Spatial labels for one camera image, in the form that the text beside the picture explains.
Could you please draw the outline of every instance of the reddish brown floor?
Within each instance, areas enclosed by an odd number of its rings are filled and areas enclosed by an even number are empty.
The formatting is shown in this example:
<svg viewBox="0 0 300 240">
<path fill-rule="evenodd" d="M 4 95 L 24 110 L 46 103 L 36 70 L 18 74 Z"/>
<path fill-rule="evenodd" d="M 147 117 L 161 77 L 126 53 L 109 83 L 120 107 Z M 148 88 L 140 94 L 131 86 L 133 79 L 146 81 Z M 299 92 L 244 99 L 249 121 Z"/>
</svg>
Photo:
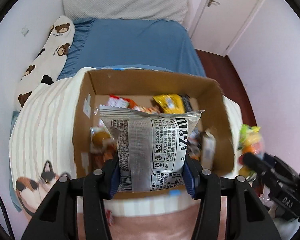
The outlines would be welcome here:
<svg viewBox="0 0 300 240">
<path fill-rule="evenodd" d="M 215 79 L 224 95 L 236 102 L 242 112 L 243 123 L 257 125 L 246 90 L 228 56 L 222 57 L 201 50 L 196 50 L 204 66 L 207 77 Z"/>
</svg>

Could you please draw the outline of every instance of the cardboard box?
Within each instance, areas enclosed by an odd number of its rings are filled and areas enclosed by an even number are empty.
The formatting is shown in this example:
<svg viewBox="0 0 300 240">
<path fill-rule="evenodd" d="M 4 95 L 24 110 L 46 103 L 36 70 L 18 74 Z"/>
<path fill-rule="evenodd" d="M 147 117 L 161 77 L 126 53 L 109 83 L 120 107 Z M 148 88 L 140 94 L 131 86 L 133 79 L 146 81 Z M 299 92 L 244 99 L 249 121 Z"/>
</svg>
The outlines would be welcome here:
<svg viewBox="0 0 300 240">
<path fill-rule="evenodd" d="M 98 125 L 100 104 L 106 104 L 109 95 L 133 99 L 138 105 L 150 107 L 154 95 L 187 94 L 194 110 L 205 110 L 197 127 L 210 129 L 216 138 L 216 153 L 212 171 L 219 176 L 232 171 L 234 152 L 232 135 L 222 91 L 209 78 L 153 70 L 92 70 L 85 74 L 74 119 L 74 161 L 78 178 L 92 171 L 90 127 Z M 144 197 L 162 194 L 166 190 L 146 193 L 120 193 L 119 198 Z"/>
</svg>

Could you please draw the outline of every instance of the blue gripper pad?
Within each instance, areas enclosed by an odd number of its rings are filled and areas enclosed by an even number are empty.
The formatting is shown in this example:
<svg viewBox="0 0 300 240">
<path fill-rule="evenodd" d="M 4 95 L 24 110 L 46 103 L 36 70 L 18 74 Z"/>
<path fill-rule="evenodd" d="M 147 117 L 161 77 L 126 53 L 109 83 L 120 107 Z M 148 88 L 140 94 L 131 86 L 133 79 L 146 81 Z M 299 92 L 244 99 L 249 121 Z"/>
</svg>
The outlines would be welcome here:
<svg viewBox="0 0 300 240">
<path fill-rule="evenodd" d="M 183 165 L 183 174 L 182 174 L 183 182 L 185 183 L 186 190 L 188 194 L 194 198 L 195 187 L 194 187 L 194 177 L 190 171 L 189 165 L 187 162 Z"/>
<path fill-rule="evenodd" d="M 114 171 L 113 171 L 112 177 L 111 177 L 111 187 L 109 190 L 109 195 L 111 198 L 113 198 L 114 194 L 117 193 L 119 183 L 120 183 L 120 169 L 119 169 L 119 165 L 117 165 L 114 168 Z"/>
</svg>

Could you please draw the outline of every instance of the silver snack bag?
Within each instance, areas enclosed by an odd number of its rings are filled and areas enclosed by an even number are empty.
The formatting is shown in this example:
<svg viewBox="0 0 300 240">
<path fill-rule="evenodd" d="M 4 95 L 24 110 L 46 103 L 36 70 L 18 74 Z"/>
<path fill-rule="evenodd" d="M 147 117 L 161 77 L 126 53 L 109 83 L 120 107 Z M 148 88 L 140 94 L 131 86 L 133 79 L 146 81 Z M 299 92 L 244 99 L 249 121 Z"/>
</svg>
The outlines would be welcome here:
<svg viewBox="0 0 300 240">
<path fill-rule="evenodd" d="M 100 106 L 100 118 L 118 145 L 119 191 L 145 192 L 182 185 L 187 136 L 202 112 L 147 114 Z"/>
</svg>

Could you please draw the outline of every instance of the calico cat illustration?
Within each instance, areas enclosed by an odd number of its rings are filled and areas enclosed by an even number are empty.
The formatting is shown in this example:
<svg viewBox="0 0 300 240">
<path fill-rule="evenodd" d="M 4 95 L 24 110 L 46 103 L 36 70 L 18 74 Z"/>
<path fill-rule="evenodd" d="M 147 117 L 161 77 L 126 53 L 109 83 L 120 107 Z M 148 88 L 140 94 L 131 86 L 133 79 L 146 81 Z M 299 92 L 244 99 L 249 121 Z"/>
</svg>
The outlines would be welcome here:
<svg viewBox="0 0 300 240">
<path fill-rule="evenodd" d="M 66 172 L 63 172 L 61 175 L 54 173 L 51 162 L 46 161 L 39 182 L 26 177 L 19 177 L 17 179 L 17 197 L 24 210 L 30 216 L 34 215 L 42 200 L 61 176 L 68 176 L 70 178 L 70 175 Z"/>
</svg>

